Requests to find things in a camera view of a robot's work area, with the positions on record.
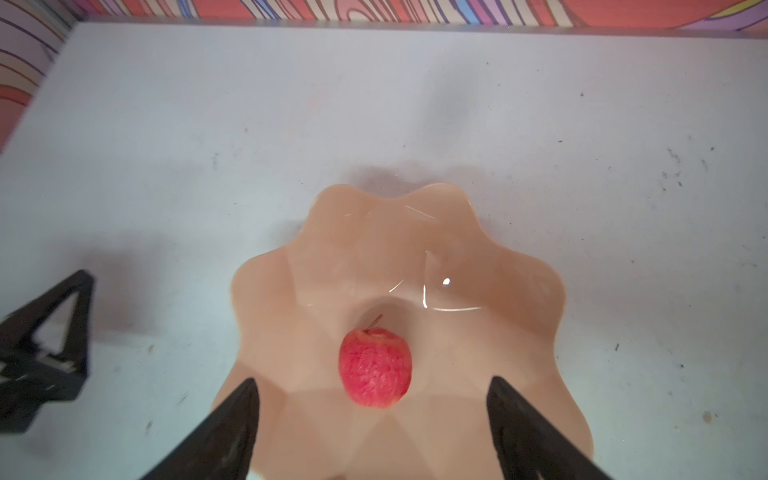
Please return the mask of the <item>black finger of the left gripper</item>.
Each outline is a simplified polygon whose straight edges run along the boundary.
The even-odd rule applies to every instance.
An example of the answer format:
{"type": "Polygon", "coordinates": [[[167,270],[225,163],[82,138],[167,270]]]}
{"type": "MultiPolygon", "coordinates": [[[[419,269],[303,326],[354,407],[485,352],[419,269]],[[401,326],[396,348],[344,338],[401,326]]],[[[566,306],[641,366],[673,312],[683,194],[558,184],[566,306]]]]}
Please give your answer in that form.
{"type": "Polygon", "coordinates": [[[23,434],[40,408],[77,399],[89,376],[90,311],[95,278],[78,270],[1,322],[1,432],[23,434]],[[52,352],[35,333],[69,297],[76,301],[64,343],[52,352]]]}

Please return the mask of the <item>red fake apple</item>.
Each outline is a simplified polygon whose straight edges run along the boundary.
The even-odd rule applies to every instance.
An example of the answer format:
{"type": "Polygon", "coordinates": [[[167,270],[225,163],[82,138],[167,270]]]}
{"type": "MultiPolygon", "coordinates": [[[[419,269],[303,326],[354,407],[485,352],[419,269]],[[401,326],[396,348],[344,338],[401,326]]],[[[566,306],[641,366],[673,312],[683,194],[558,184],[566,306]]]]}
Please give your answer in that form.
{"type": "Polygon", "coordinates": [[[389,408],[404,397],[413,371],[408,343],[379,327],[382,318],[379,314],[367,327],[348,332],[338,356],[338,372],[349,398],[376,409],[389,408]]]}

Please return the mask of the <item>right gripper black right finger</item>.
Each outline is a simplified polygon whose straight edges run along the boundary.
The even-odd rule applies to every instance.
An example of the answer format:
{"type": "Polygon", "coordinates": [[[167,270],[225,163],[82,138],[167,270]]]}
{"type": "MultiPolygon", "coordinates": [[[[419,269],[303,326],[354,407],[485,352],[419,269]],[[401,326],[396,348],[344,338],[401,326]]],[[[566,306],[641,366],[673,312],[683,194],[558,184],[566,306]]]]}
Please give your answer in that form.
{"type": "Polygon", "coordinates": [[[504,478],[610,479],[500,376],[490,382],[486,409],[504,478]]]}

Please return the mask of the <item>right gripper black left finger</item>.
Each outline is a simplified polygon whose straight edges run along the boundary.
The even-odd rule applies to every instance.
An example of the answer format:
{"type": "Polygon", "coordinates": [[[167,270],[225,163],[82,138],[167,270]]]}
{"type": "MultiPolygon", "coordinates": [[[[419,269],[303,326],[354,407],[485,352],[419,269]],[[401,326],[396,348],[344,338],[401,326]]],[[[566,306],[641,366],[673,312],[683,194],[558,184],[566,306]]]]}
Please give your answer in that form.
{"type": "Polygon", "coordinates": [[[256,381],[248,378],[142,479],[245,479],[258,432],[259,407],[256,381]]]}

